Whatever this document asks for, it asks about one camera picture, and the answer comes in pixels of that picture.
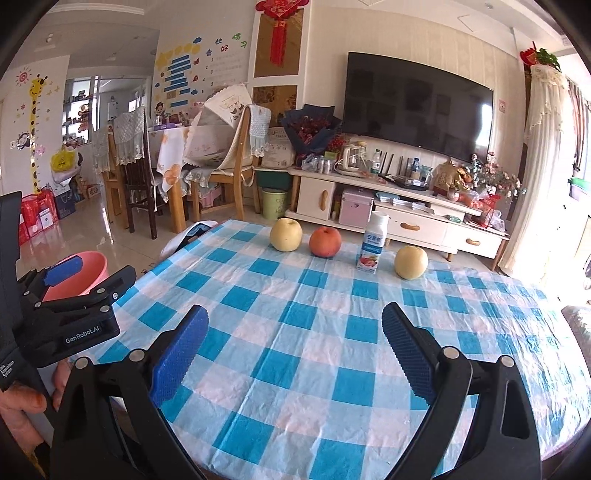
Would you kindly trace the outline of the person left hand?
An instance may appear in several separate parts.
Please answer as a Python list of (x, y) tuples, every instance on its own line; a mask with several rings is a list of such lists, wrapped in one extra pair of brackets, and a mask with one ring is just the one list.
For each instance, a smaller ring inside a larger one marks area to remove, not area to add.
[[(53, 372), (52, 382), (55, 389), (52, 394), (52, 403), (56, 410), (60, 407), (70, 372), (71, 364), (67, 359), (59, 361)], [(25, 385), (15, 383), (6, 392), (1, 393), (1, 417), (26, 455), (31, 455), (43, 442), (43, 438), (27, 414), (44, 413), (46, 409), (46, 398)]]

